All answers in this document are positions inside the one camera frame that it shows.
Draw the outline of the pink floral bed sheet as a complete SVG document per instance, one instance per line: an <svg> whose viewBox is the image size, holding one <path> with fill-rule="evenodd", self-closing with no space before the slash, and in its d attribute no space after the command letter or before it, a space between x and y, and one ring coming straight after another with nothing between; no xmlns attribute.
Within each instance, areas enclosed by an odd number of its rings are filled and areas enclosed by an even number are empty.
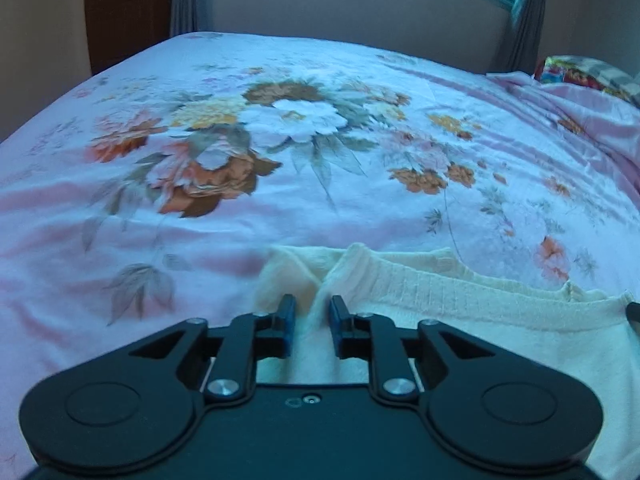
<svg viewBox="0 0 640 480"><path fill-rule="evenodd" d="M186 318L297 298L265 382L356 382L326 307L439 318L593 388L590 466L639 474L639 202L601 154L463 70L356 44L216 34L146 50L1 147L1 474L27 391Z"/></svg>

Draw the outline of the pink folded quilt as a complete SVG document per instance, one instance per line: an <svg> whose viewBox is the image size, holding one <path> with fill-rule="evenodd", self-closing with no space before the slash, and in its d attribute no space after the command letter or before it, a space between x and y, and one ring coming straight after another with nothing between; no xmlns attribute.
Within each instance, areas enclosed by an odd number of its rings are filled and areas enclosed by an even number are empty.
<svg viewBox="0 0 640 480"><path fill-rule="evenodd" d="M601 154L594 166L609 171L639 201L639 110L604 92L574 84L542 84L521 72L493 73L488 81L538 124L574 134Z"/></svg>

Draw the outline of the striped floral pillow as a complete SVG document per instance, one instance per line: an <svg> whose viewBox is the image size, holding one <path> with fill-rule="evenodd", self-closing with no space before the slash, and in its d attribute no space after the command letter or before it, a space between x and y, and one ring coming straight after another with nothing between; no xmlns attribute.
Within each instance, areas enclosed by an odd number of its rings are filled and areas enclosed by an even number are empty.
<svg viewBox="0 0 640 480"><path fill-rule="evenodd" d="M547 56L536 68L534 78L542 84L576 84L616 96L639 107L638 80L596 58L575 55Z"/></svg>

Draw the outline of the teal window curtain right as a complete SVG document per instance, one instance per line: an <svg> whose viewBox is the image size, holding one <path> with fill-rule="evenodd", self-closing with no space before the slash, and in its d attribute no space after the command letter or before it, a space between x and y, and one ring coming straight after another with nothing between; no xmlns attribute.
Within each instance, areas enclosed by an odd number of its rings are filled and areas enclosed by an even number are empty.
<svg viewBox="0 0 640 480"><path fill-rule="evenodd" d="M515 0L496 62L499 72L530 74L536 67L547 0Z"/></svg>

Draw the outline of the dark wooden wardrobe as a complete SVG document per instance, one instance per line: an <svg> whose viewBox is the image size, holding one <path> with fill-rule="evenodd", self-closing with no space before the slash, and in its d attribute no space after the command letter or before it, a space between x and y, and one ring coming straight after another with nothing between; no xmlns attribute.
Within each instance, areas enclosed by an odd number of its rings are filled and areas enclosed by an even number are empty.
<svg viewBox="0 0 640 480"><path fill-rule="evenodd" d="M85 0L91 73L169 38L171 0Z"/></svg>

